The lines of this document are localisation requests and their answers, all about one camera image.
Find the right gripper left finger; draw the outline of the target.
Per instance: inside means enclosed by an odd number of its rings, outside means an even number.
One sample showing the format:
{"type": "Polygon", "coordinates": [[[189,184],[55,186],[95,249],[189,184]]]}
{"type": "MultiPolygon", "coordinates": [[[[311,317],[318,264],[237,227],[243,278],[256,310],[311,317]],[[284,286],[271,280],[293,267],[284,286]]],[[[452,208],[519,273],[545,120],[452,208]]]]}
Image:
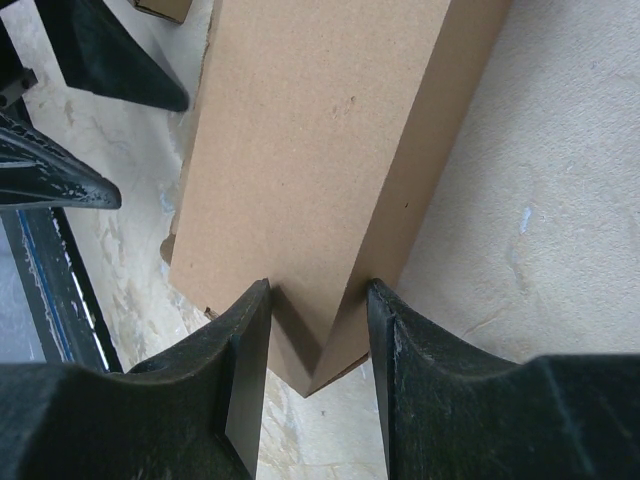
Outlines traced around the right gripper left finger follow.
{"type": "Polygon", "coordinates": [[[1,368],[5,479],[252,479],[271,331],[254,282],[223,314],[126,373],[1,368]]]}

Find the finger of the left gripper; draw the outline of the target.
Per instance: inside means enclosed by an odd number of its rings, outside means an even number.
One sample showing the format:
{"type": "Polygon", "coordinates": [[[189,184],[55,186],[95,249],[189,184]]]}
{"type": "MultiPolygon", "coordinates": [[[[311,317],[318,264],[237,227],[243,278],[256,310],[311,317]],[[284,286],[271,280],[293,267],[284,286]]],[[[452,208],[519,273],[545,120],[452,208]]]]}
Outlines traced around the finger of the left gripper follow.
{"type": "Polygon", "coordinates": [[[118,187],[30,125],[1,115],[1,208],[115,210],[118,187]]]}
{"type": "Polygon", "coordinates": [[[189,96],[102,1],[37,1],[37,11],[69,87],[184,112],[189,96]]]}

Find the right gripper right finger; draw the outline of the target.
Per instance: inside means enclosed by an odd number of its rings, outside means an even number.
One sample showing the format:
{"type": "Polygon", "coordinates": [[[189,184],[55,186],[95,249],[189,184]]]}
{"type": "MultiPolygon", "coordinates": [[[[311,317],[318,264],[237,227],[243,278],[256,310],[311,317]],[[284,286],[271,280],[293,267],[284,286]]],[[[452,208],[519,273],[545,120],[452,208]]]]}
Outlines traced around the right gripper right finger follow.
{"type": "Polygon", "coordinates": [[[639,358],[489,354],[414,311],[384,282],[367,323],[392,479],[635,479],[639,358]]]}

